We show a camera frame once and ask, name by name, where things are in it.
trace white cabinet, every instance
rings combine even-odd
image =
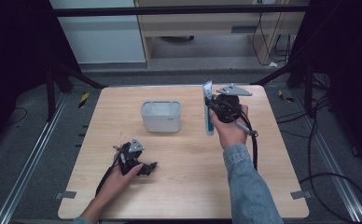
[[[50,0],[53,8],[134,7],[133,0]],[[59,17],[82,70],[146,63],[136,16]]]

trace metal rail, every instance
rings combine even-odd
[[[295,95],[296,102],[299,104],[301,109],[304,109],[303,106],[303,97],[300,95],[298,91],[293,91]],[[306,122],[310,128],[313,127],[312,121],[309,119],[308,116],[305,116]],[[324,161],[327,169],[331,173],[335,173],[338,175],[344,175],[341,167],[336,162],[335,158],[333,157],[330,149],[326,143],[324,136],[321,134],[320,130],[317,130],[317,133],[314,135],[314,142],[317,145],[317,149],[321,155],[321,158]],[[355,195],[355,192],[350,185],[349,182],[343,179],[339,179],[337,177],[332,178],[335,187],[338,190],[338,193],[341,195],[341,199],[343,200],[346,209],[355,222],[362,222],[362,205],[358,198]]]
[[[21,199],[21,195],[24,193],[27,184],[35,170],[36,165],[38,164],[39,158],[41,157],[42,152],[44,151],[47,142],[50,138],[50,135],[53,132],[56,123],[62,114],[64,103],[67,99],[68,94],[62,93],[59,102],[57,104],[58,110],[54,114],[53,119],[48,121],[39,136],[38,140],[35,143],[35,147],[30,154],[29,159],[25,163],[21,174],[18,177],[15,185],[13,186],[12,191],[8,194],[6,201],[0,209],[0,223],[7,224],[15,211],[16,206]]]

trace silver metal part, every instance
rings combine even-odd
[[[303,109],[303,97],[301,96],[301,93],[298,91],[293,91],[294,95],[296,96],[296,102],[299,104],[299,107]],[[309,125],[310,128],[313,127],[313,121],[310,120],[307,116],[306,122]],[[334,156],[331,153],[330,148],[328,147],[326,140],[324,136],[321,134],[320,130],[317,131],[317,133],[314,136],[313,139],[314,143],[316,143],[317,149],[320,152],[321,158],[324,161],[324,164],[326,165],[327,169],[331,173],[344,175],[343,170],[338,165],[337,161],[335,160]],[[350,217],[355,222],[361,222],[362,221],[362,205],[361,202],[358,200],[355,191],[353,190],[352,185],[344,180],[337,177],[332,178],[338,193],[341,195],[341,199],[343,200],[344,205],[346,206],[347,211],[349,212]]]
[[[131,142],[131,147],[129,147],[129,152],[141,151],[146,147],[143,146],[136,138],[133,138]]]
[[[123,163],[126,163],[125,155],[123,155],[123,153],[120,153],[120,159]]]
[[[63,199],[63,198],[75,199],[76,195],[77,193],[75,191],[57,192],[55,195],[55,199]]]
[[[225,95],[244,95],[244,96],[252,96],[253,93],[251,91],[246,91],[234,84],[230,84],[227,87],[219,88],[216,92],[225,94]]]
[[[302,191],[302,190],[291,192],[291,196],[293,200],[297,200],[300,198],[308,199],[313,197],[310,191]]]
[[[21,199],[21,195],[24,193],[27,184],[35,170],[36,165],[38,164],[39,158],[41,157],[45,147],[47,145],[48,140],[53,132],[54,127],[56,126],[60,115],[63,112],[64,104],[66,102],[68,94],[61,94],[61,98],[59,99],[58,104],[56,105],[56,113],[53,115],[52,120],[48,121],[36,141],[35,147],[33,148],[32,153],[30,154],[29,159],[25,163],[21,174],[18,177],[15,185],[13,186],[12,191],[7,196],[7,200],[4,202],[3,206],[0,209],[0,224],[7,224],[13,212],[16,209],[16,206]]]
[[[251,131],[249,128],[245,127],[245,125],[243,125],[241,122],[236,121],[237,126],[239,126],[239,128],[243,129],[245,132],[247,132],[248,135],[254,135],[255,137],[258,137],[258,133],[255,131]]]

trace black pole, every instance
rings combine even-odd
[[[210,13],[259,13],[259,12],[305,12],[309,4],[292,5],[233,5],[233,6],[182,6],[182,7],[106,7],[31,10],[30,13],[56,17],[127,16],[163,14],[210,14]]]

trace metal bracket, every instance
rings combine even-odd
[[[142,151],[146,149],[136,138],[133,138],[131,146],[129,147],[129,152]]]
[[[302,191],[302,190],[291,192],[291,196],[292,196],[292,199],[294,199],[294,200],[297,200],[300,198],[308,199],[308,198],[313,197],[313,195],[310,191]]]
[[[244,95],[244,96],[252,96],[253,93],[251,91],[246,91],[234,84],[230,84],[227,87],[219,88],[216,92],[225,94],[225,95]]]
[[[63,198],[75,199],[76,195],[77,193],[75,191],[57,192],[55,195],[55,199],[63,199]]]

